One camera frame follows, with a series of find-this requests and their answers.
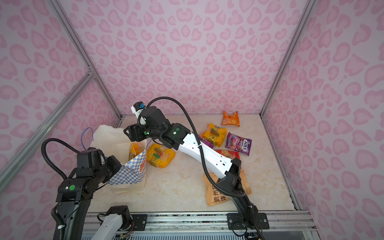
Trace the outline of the orange taro chips bag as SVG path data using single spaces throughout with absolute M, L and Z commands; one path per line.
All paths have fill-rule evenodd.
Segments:
M 240 178 L 242 180 L 242 186 L 247 195 L 252 194 L 252 188 L 247 180 L 244 170 L 241 170 Z M 203 175 L 204 183 L 206 186 L 206 202 L 208 206 L 215 206 L 230 200 L 230 197 L 220 193 L 208 180 L 206 175 Z

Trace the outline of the blue checkered paper bag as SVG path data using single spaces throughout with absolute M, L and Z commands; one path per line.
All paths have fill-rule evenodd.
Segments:
M 129 161 L 131 143 L 140 146 L 142 152 Z M 106 157 L 115 156 L 122 164 L 121 169 L 109 181 L 115 194 L 143 190 L 146 183 L 147 141 L 131 142 L 122 128 L 100 125 L 94 132 L 91 147 L 103 151 Z

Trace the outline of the purple grape candy bag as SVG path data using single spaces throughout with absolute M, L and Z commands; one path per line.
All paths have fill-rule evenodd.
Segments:
M 201 141 L 201 143 L 207 145 L 211 149 L 214 148 L 214 145 L 212 143 L 210 143 L 209 141 L 207 141 L 206 139 L 204 139 L 202 136 L 198 135 L 198 137 L 199 137 L 199 140 Z

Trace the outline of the purple Fox's candy bag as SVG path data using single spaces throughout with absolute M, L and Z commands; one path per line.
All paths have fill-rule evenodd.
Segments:
M 250 155 L 252 147 L 252 140 L 240 137 L 238 135 L 228 133 L 227 135 L 227 141 L 226 141 L 226 148 L 245 154 L 247 156 Z

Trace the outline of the small orange snack packet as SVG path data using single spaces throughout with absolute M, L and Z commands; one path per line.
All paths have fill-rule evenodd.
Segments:
M 240 127 L 240 118 L 239 113 L 236 111 L 233 114 L 228 114 L 226 111 L 223 111 L 222 126 L 236 126 Z

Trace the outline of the aluminium corner frame post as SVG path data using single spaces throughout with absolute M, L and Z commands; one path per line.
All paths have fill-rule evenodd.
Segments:
M 63 6 L 61 5 L 60 1 L 47 1 L 47 3 L 50 5 L 50 7 L 53 10 L 53 13 L 57 16 L 58 21 L 64 28 L 65 32 L 67 33 L 70 41 L 72 42 L 74 48 L 78 52 L 79 56 L 85 63 L 86 67 L 89 70 L 89 73 L 93 76 L 96 83 L 98 84 L 98 87 L 100 88 L 101 92 L 103 93 L 104 97 L 106 98 L 108 104 L 112 108 L 113 112 L 117 116 L 118 120 L 121 120 L 123 115 L 121 114 L 120 110 L 117 107 L 117 104 L 113 100 L 111 94 L 109 93 L 106 85 L 102 81 L 95 64 L 92 62 L 89 53 L 87 52 L 84 44 L 82 43 L 80 37 L 78 36 L 76 30 L 74 29 L 70 18 L 66 14 Z

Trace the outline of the yellow orange candy bag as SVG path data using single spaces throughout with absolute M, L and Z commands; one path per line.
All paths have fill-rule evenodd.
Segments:
M 223 145 L 227 133 L 226 128 L 221 128 L 210 123 L 207 130 L 202 134 L 202 138 L 219 148 Z

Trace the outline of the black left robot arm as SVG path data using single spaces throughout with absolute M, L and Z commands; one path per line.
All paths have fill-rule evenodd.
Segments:
M 58 187 L 57 204 L 51 211 L 56 222 L 54 240 L 80 240 L 94 193 L 121 169 L 115 156 L 105 158 L 100 149 L 89 148 L 77 154 L 74 177 Z

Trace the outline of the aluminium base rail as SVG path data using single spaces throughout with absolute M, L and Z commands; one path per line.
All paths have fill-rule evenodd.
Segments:
M 132 213 L 131 232 L 117 232 L 113 240 L 318 240 L 318 230 L 306 211 L 262 211 L 258 229 L 245 229 L 237 212 Z

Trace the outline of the diagonal aluminium frame bar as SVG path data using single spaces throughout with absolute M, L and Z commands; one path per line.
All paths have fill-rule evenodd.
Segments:
M 60 122 L 63 116 L 68 112 L 72 105 L 81 96 L 84 90 L 94 79 L 94 72 L 88 72 L 81 82 L 64 98 L 58 107 L 48 116 L 48 118 L 39 126 L 31 138 L 23 145 L 20 151 L 13 156 L 11 162 L 1 172 L 1 192 L 13 181 L 16 175 L 25 166 L 31 155 L 46 139 L 48 134 Z

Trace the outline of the yellow mango candy bag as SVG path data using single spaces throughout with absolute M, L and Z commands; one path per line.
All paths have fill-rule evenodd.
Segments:
M 140 146 L 136 143 L 131 143 L 129 151 L 129 161 L 133 160 L 142 152 Z
M 173 150 L 154 143 L 148 148 L 147 162 L 153 167 L 163 169 L 171 163 L 175 155 Z

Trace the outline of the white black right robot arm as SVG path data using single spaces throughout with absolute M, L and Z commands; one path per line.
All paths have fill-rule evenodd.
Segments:
M 232 198 L 243 226 L 258 230 L 259 211 L 243 188 L 241 160 L 220 155 L 200 141 L 194 125 L 188 129 L 180 123 L 171 123 L 155 106 L 146 107 L 142 102 L 137 102 L 131 110 L 137 117 L 137 123 L 125 128 L 124 134 L 132 142 L 157 140 L 164 147 L 180 151 L 201 162 L 213 187 L 219 193 Z

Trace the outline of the right aluminium corner post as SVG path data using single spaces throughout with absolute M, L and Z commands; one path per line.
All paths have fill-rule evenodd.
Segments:
M 297 45 L 298 45 L 298 43 L 299 43 L 299 41 L 303 35 L 303 32 L 306 29 L 306 27 L 310 21 L 310 18 L 312 17 L 314 11 L 316 10 L 318 2 L 319 1 L 316 1 L 316 0 L 309 0 L 306 2 L 303 13 L 302 13 L 301 17 L 299 18 L 298 25 L 292 34 L 292 37 L 289 41 L 287 49 L 285 50 L 285 54 L 283 55 L 283 58 L 282 58 L 282 61 L 280 63 L 280 66 L 278 68 L 278 71 L 275 75 L 275 78 L 272 82 L 271 88 L 268 92 L 266 101 L 265 101 L 263 108 L 260 112 L 261 119 L 263 119 L 264 116 L 266 115 L 267 109 L 268 109 L 268 107 L 272 101 L 272 98 L 274 96 L 276 88 L 278 87 L 279 82 L 282 79 L 282 76 L 283 76 L 285 69 L 289 65 L 290 59 L 294 54 L 295 48 L 297 47 Z

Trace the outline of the red fruit candy bag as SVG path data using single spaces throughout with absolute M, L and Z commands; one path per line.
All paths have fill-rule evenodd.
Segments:
M 233 159 L 240 159 L 240 154 L 239 152 L 232 151 L 232 150 L 216 150 L 217 153 L 220 155 L 230 158 L 231 160 Z

